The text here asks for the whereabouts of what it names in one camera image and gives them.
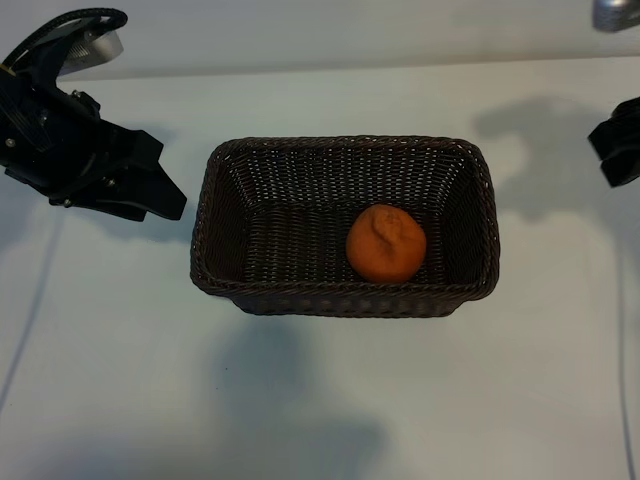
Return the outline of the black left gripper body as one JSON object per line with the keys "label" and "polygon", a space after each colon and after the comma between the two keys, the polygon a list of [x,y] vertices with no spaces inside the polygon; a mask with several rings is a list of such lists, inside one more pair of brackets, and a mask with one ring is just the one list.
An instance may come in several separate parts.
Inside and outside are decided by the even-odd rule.
{"label": "black left gripper body", "polygon": [[1,165],[53,205],[118,201],[126,130],[101,118],[85,93],[57,86],[67,48],[36,48],[1,71]]}

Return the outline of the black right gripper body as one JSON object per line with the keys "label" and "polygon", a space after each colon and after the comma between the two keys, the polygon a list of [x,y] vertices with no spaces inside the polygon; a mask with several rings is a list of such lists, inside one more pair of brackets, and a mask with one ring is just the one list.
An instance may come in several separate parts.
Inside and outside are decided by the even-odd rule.
{"label": "black right gripper body", "polygon": [[611,119],[616,121],[633,121],[638,123],[640,119],[640,98],[626,100],[613,110]]}

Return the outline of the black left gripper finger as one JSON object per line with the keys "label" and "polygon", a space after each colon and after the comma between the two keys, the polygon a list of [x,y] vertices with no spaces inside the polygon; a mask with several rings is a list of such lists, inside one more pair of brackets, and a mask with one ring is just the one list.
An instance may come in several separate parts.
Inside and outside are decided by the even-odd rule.
{"label": "black left gripper finger", "polygon": [[146,172],[141,188],[142,205],[147,213],[177,221],[184,212],[187,198],[160,165],[164,145],[143,130],[127,130],[126,168]]}
{"label": "black left gripper finger", "polygon": [[142,169],[123,168],[98,180],[94,184],[98,210],[126,220],[142,222],[147,214],[140,194],[145,178],[146,172]]}

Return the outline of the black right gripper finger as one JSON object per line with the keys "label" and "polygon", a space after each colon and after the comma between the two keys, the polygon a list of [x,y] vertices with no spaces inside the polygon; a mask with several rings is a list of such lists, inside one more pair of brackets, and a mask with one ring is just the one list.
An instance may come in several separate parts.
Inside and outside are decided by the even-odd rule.
{"label": "black right gripper finger", "polygon": [[639,177],[639,118],[618,116],[600,123],[588,136],[612,188]]}

